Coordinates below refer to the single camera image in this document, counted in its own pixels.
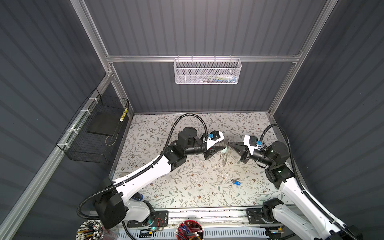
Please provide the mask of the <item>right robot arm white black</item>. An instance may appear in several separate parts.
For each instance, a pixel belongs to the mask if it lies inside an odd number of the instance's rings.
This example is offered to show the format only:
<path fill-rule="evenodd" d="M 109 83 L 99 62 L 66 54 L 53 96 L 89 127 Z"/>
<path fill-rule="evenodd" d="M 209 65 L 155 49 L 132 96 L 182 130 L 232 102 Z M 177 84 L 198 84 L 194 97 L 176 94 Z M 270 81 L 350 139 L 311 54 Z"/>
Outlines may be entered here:
<path fill-rule="evenodd" d="M 363 234 L 355 226 L 347 226 L 328 211 L 300 183 L 300 180 L 285 164 L 289 148 L 282 142 L 274 142 L 265 149 L 249 143 L 229 143 L 241 161 L 253 160 L 265 165 L 268 180 L 292 200 L 304 214 L 300 217 L 281 200 L 274 198 L 263 203 L 261 216 L 266 223 L 275 221 L 288 227 L 302 240 L 361 240 Z"/>

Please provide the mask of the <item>perforated metal ring plate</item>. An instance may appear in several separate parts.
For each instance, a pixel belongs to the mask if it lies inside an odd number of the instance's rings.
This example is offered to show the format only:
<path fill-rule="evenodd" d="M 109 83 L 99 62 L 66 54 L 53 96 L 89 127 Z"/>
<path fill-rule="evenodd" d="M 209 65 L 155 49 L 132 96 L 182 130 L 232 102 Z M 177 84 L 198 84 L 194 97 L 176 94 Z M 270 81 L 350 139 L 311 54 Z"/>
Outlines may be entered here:
<path fill-rule="evenodd" d="M 225 147 L 222 151 L 222 166 L 225 167 L 229 156 L 229 147 Z"/>

